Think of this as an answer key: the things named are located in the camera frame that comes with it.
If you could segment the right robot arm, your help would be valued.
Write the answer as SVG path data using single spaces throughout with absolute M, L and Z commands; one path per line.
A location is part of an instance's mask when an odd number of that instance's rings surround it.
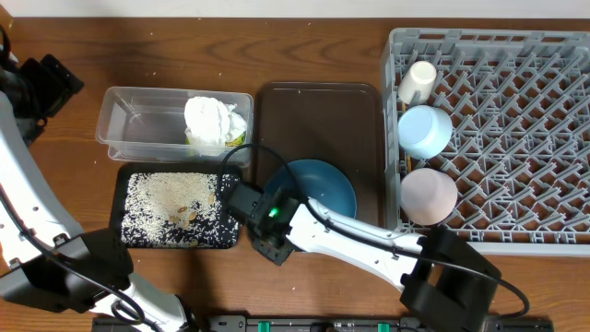
M 435 331 L 479 331 L 501 276 L 465 240 L 444 229 L 425 235 L 389 231 L 346 217 L 297 190 L 267 194 L 238 183 L 221 192 L 253 248 L 280 266 L 290 253 L 332 256 L 385 280 Z

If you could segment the light blue bowl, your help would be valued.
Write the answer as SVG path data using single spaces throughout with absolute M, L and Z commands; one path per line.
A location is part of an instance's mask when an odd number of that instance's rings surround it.
M 431 159 L 448 145 L 453 129 L 445 111 L 428 105 L 414 106 L 398 121 L 399 145 L 412 158 Z

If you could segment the white napkin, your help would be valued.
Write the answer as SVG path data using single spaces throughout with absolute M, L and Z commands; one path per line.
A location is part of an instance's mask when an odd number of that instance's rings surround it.
M 184 106 L 184 133 L 212 141 L 216 148 L 224 148 L 227 141 L 246 133 L 245 119 L 235 112 L 236 104 L 228 104 L 210 97 L 193 97 Z

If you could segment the cream cup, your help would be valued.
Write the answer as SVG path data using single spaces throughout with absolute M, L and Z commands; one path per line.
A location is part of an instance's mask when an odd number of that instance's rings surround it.
M 399 99 L 408 105 L 425 103 L 432 92 L 436 77 L 437 70 L 433 64 L 427 61 L 415 62 L 398 86 Z

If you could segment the pink bowl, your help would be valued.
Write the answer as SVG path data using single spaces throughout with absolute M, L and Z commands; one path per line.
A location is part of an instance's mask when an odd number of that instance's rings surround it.
M 409 220 L 420 226 L 431 226 L 447 218 L 457 198 L 454 180 L 443 172 L 421 168 L 401 181 L 400 206 Z

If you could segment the dark blue plate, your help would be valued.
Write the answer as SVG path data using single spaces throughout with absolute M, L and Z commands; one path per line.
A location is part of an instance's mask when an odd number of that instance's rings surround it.
M 349 179 L 335 166 L 322 160 L 288 163 L 304 194 L 336 213 L 355 219 L 357 198 Z

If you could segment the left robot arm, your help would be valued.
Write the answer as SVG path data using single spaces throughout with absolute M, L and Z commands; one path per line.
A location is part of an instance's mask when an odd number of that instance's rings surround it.
M 109 315 L 112 327 L 196 331 L 179 296 L 135 273 L 112 230 L 83 230 L 30 155 L 48 118 L 82 86 L 50 54 L 17 66 L 8 49 L 1 52 L 1 247 L 10 267 L 1 297 L 49 312 Z

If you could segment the green yellow snack wrapper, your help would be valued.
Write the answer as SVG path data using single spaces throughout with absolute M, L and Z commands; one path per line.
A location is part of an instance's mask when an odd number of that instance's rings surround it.
M 212 141 L 206 141 L 204 139 L 193 136 L 190 132 L 186 132 L 185 136 L 186 136 L 186 139 L 185 139 L 186 145 L 218 147 L 218 144 L 214 144 Z M 238 146 L 242 145 L 244 143 L 244 141 L 245 141 L 245 134 L 242 133 L 236 139 L 231 140 L 231 141 L 227 141 L 225 143 L 225 146 L 228 148 L 238 147 Z

